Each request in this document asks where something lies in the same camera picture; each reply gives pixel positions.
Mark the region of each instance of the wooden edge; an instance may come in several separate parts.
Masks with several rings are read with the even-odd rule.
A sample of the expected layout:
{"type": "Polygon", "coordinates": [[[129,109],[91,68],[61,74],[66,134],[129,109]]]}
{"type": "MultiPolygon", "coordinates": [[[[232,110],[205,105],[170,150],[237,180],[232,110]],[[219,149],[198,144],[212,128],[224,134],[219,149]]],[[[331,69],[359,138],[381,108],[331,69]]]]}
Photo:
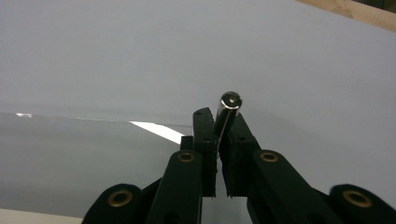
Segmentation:
{"type": "Polygon", "coordinates": [[[297,0],[330,12],[396,32],[396,14],[350,0],[297,0]]]}
{"type": "Polygon", "coordinates": [[[82,218],[79,217],[62,217],[0,208],[1,224],[80,224],[81,222],[82,218]]]}

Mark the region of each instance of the metal cylinder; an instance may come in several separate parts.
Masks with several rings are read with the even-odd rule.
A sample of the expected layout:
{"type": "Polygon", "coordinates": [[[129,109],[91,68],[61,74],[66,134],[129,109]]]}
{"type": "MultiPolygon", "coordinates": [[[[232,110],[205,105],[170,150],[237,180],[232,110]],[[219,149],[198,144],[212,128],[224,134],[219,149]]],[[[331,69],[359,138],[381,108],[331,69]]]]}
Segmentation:
{"type": "Polygon", "coordinates": [[[218,136],[219,140],[231,130],[241,105],[242,99],[234,91],[228,91],[221,96],[215,121],[215,135],[218,136]]]}

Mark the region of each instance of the brass insert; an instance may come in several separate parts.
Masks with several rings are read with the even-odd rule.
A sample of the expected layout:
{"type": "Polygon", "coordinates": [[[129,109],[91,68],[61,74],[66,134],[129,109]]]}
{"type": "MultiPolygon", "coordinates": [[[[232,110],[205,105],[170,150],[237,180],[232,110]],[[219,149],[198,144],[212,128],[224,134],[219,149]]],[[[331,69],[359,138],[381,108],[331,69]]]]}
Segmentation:
{"type": "Polygon", "coordinates": [[[132,192],[128,189],[117,190],[108,196],[107,202],[112,207],[122,207],[133,198],[132,192]]]}
{"type": "Polygon", "coordinates": [[[260,155],[263,161],[275,162],[278,160],[277,155],[271,152],[264,152],[260,155]]]}
{"type": "Polygon", "coordinates": [[[189,152],[183,152],[178,154],[178,159],[183,162],[190,162],[194,160],[194,155],[189,152]]]}
{"type": "Polygon", "coordinates": [[[358,207],[368,208],[373,206],[373,202],[366,195],[356,190],[344,190],[343,196],[349,203],[352,203],[358,207]]]}

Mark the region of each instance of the white surface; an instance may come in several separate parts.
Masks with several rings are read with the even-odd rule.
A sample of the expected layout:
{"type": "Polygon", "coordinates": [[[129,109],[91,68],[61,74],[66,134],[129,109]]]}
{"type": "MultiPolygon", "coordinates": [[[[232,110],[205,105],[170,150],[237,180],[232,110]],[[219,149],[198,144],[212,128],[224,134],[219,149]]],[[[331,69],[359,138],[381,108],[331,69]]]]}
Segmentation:
{"type": "MultiPolygon", "coordinates": [[[[191,127],[172,128],[191,134],[191,127]]],[[[179,145],[127,121],[0,113],[0,148],[0,208],[84,217],[105,189],[143,189],[160,178],[179,145]]],[[[217,194],[204,199],[204,223],[246,212],[240,199],[226,197],[221,175],[217,194]]]]}
{"type": "Polygon", "coordinates": [[[291,0],[2,1],[0,111],[191,124],[225,91],[306,180],[396,207],[396,34],[291,0]]]}
{"type": "Polygon", "coordinates": [[[181,137],[184,135],[182,133],[176,132],[173,129],[155,123],[139,122],[139,121],[129,121],[129,122],[151,133],[158,134],[159,136],[166,138],[169,141],[172,141],[179,145],[181,142],[181,137]]]}
{"type": "Polygon", "coordinates": [[[48,214],[31,213],[15,210],[0,209],[0,223],[1,224],[80,224],[82,221],[78,217],[62,217],[48,214]]]}

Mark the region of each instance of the screw hole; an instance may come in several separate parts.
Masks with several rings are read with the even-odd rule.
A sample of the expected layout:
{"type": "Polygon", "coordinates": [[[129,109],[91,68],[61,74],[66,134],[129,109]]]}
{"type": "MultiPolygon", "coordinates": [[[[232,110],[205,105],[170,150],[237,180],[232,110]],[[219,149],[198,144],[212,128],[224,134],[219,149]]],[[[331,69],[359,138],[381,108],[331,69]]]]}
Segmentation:
{"type": "Polygon", "coordinates": [[[163,224],[177,224],[180,221],[180,215],[176,212],[169,212],[163,216],[163,224]]]}
{"type": "Polygon", "coordinates": [[[108,196],[107,202],[112,207],[122,207],[129,203],[133,198],[132,192],[128,189],[120,189],[108,196]]]}
{"type": "Polygon", "coordinates": [[[260,158],[262,158],[263,161],[269,161],[269,162],[274,162],[277,161],[277,155],[271,152],[264,152],[260,155],[260,158]]]}
{"type": "Polygon", "coordinates": [[[178,159],[183,162],[190,162],[194,160],[194,155],[185,152],[178,155],[178,159]]]}
{"type": "Polygon", "coordinates": [[[373,205],[370,198],[368,198],[366,195],[364,195],[356,190],[353,190],[353,189],[345,190],[343,192],[343,196],[348,202],[350,202],[358,207],[368,208],[373,205]]]}

